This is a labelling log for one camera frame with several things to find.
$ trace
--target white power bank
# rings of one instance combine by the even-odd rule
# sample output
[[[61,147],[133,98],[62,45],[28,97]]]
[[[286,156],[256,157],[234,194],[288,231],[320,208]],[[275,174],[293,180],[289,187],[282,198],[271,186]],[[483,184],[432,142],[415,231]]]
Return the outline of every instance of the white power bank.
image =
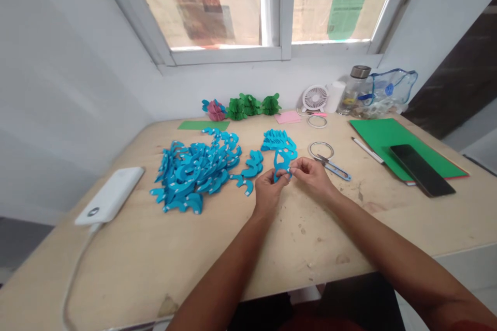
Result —
[[[118,214],[144,172],[145,169],[142,167],[122,168],[115,171],[74,223],[91,225],[111,221]]]

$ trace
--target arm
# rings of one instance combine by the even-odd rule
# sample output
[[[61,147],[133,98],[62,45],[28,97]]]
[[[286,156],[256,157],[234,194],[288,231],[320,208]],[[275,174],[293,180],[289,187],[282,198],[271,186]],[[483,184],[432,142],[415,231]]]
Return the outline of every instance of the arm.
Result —
[[[438,262],[342,195],[320,163],[300,158],[291,167],[430,329],[448,330],[459,320],[497,328],[497,318],[470,291]]]
[[[221,257],[198,282],[174,315],[168,331],[224,331],[235,313],[259,253],[276,215],[278,201],[289,176],[272,183],[274,169],[255,182],[256,203],[252,216]]]

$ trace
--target blue paper pieces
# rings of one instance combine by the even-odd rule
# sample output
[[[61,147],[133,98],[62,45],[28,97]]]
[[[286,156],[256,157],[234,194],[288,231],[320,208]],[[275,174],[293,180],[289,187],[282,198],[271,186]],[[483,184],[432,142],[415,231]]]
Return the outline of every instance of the blue paper pieces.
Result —
[[[261,173],[264,167],[262,165],[263,160],[264,157],[259,150],[250,150],[250,159],[245,162],[249,168],[241,172],[242,176],[245,178],[251,178]]]
[[[283,158],[283,162],[278,163],[278,156],[281,156]],[[276,176],[276,173],[280,169],[283,169],[286,172],[288,172],[291,178],[292,174],[290,173],[290,162],[291,158],[289,156],[289,153],[284,152],[283,149],[278,149],[274,152],[274,177],[273,177],[274,183],[277,183],[278,180],[280,179],[278,176]]]
[[[247,191],[245,192],[245,195],[248,197],[250,194],[252,194],[252,191],[254,191],[254,183],[250,180],[244,179],[242,175],[230,175],[230,179],[235,179],[237,180],[237,187],[242,187],[243,185],[247,185]]]
[[[279,177],[276,173],[280,169],[284,169],[290,173],[290,162],[297,159],[297,146],[295,142],[292,141],[290,137],[286,134],[286,131],[270,129],[264,133],[264,142],[260,147],[262,151],[275,150],[274,153],[274,177],[273,180],[276,183]],[[278,156],[280,156],[283,161],[278,163]]]
[[[228,169],[240,161],[242,149],[238,146],[236,134],[210,128],[202,132],[214,135],[211,146],[192,143],[187,147],[182,142],[173,141],[170,149],[163,150],[155,180],[161,182],[162,188],[152,189],[150,194],[156,196],[157,203],[164,201],[164,212],[173,208],[186,212],[191,207],[195,214],[200,215],[203,207],[200,193],[220,192],[229,179]],[[246,184],[247,192],[252,192],[252,182]]]
[[[214,103],[215,103],[216,106],[218,106],[221,109],[221,112],[223,112],[223,113],[226,114],[226,108],[223,105],[220,105],[219,102],[217,102],[216,99],[214,100]],[[202,101],[202,110],[204,110],[205,112],[208,112],[208,110],[209,110],[209,104],[210,104],[209,101],[203,100]]]
[[[297,159],[298,156],[297,146],[295,142],[288,137],[286,131],[268,130],[264,133],[264,142],[260,149],[261,151],[284,149],[285,152],[289,153],[291,160]]]

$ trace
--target wooden table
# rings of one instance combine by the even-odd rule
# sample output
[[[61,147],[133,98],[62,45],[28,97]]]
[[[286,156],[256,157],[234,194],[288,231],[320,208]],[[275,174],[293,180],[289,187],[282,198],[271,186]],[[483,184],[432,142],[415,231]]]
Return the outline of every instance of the wooden table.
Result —
[[[497,178],[406,119],[395,116],[415,135],[471,173],[452,180],[455,195],[429,199],[408,187],[352,142],[356,135],[347,117],[328,116],[325,129],[306,120],[278,125],[273,117],[257,116],[233,122],[243,154],[239,173],[251,149],[259,149],[268,129],[285,129],[308,156],[308,145],[326,141],[334,147],[333,162],[352,175],[347,183],[330,178],[345,195],[359,203],[428,254],[442,255],[497,242]],[[86,239],[88,228],[74,219],[118,168],[142,166],[146,172],[114,221],[97,234],[86,253],[69,302],[69,315],[78,328],[102,330],[172,313],[228,246],[254,207],[255,193],[228,182],[221,193],[205,198],[200,216],[162,212],[149,195],[154,187],[163,147],[172,140],[206,142],[197,131],[177,130],[181,121],[145,128],[116,160],[109,172],[41,243],[0,290],[0,329],[61,329],[60,313],[69,273]],[[264,153],[264,169],[272,167],[273,152]],[[281,207],[245,299],[325,283],[374,269],[336,224],[296,180],[285,188]]]

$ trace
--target window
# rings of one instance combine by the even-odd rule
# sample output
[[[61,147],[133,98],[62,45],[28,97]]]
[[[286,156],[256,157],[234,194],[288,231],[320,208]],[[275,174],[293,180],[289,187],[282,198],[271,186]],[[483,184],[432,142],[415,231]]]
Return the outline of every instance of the window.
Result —
[[[116,0],[155,64],[376,54],[401,0]]]

